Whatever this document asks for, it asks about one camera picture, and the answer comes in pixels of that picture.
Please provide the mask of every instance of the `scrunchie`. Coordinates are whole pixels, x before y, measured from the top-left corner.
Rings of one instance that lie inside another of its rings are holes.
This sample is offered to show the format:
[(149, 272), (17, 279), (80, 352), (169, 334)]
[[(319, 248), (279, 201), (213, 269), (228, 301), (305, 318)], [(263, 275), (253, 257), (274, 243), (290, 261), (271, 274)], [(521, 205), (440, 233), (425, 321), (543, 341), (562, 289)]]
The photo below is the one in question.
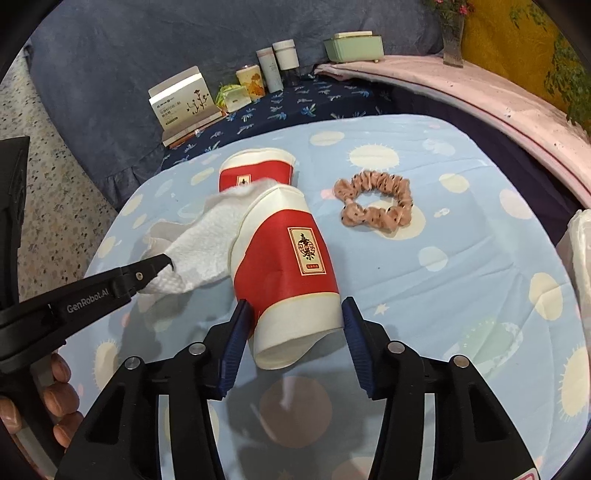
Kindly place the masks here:
[[(363, 208), (355, 202), (362, 192), (373, 189), (394, 197), (398, 205), (386, 210), (376, 207)], [(364, 170), (354, 175), (351, 181), (340, 179), (335, 183), (334, 192), (335, 196), (345, 203), (340, 215), (343, 225), (355, 226), (365, 223), (373, 228), (395, 232), (399, 226), (406, 226), (411, 221), (413, 198), (410, 195), (410, 181), (400, 175)]]

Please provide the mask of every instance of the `green container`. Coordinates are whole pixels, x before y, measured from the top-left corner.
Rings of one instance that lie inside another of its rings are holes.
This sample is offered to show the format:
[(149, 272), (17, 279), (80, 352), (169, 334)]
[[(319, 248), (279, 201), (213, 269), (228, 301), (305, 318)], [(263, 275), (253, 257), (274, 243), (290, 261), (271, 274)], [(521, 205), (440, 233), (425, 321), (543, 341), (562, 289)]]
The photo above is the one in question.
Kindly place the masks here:
[(380, 35), (365, 32), (337, 33), (324, 41), (330, 61), (345, 63), (349, 61), (373, 60), (384, 57), (384, 45)]

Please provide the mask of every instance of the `yellow fabric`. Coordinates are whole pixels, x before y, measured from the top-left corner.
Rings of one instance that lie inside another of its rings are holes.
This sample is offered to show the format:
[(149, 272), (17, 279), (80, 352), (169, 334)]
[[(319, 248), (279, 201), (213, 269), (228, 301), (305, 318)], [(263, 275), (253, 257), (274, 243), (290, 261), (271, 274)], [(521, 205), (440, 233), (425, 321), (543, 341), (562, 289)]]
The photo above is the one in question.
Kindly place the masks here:
[(557, 27), (547, 18), (544, 31), (521, 15), (517, 28), (509, 17), (512, 6), (526, 8), (530, 3), (531, 0), (472, 0), (475, 11), (466, 19), (462, 55), (566, 111), (560, 95), (552, 96), (544, 88)]

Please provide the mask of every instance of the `silver bolt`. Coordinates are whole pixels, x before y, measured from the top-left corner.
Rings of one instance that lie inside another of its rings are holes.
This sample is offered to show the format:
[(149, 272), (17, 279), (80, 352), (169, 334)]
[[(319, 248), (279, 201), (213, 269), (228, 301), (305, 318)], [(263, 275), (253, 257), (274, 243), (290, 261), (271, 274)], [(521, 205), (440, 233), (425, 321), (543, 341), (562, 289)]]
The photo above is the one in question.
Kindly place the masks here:
[(136, 356), (132, 356), (129, 357), (126, 361), (125, 361), (125, 368), (127, 370), (135, 370), (136, 368), (139, 367), (139, 364), (141, 363), (141, 360), (136, 357)]
[(189, 345), (189, 353), (191, 355), (201, 355), (203, 352), (205, 352), (205, 345), (201, 342), (192, 343)]
[(404, 345), (400, 342), (390, 342), (388, 344), (388, 350), (392, 353), (403, 353)]
[(453, 358), (453, 362), (456, 364), (457, 367), (466, 368), (470, 365), (470, 361), (463, 355), (456, 355)]

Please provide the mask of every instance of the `terrazzo floor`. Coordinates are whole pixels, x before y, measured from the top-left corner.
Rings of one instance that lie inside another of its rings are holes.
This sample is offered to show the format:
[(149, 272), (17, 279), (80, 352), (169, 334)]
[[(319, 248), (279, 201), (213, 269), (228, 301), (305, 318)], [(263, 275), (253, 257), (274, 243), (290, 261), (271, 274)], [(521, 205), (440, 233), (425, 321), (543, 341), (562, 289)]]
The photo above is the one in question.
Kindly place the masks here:
[(21, 300), (84, 276), (115, 219), (51, 123), (22, 52), (0, 83), (0, 140), (31, 137), (18, 251)]

